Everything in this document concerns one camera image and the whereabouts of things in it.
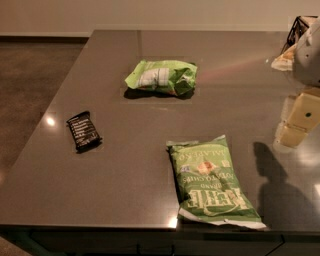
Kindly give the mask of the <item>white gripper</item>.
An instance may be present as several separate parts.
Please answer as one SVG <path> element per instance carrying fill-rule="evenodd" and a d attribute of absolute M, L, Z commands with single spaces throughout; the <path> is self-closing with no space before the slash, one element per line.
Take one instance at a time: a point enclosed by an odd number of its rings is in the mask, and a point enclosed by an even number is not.
<path fill-rule="evenodd" d="M 296 148 L 320 124 L 320 18 L 297 42 L 293 75 L 302 84 L 314 87 L 307 87 L 284 101 L 278 143 L 288 148 Z"/>

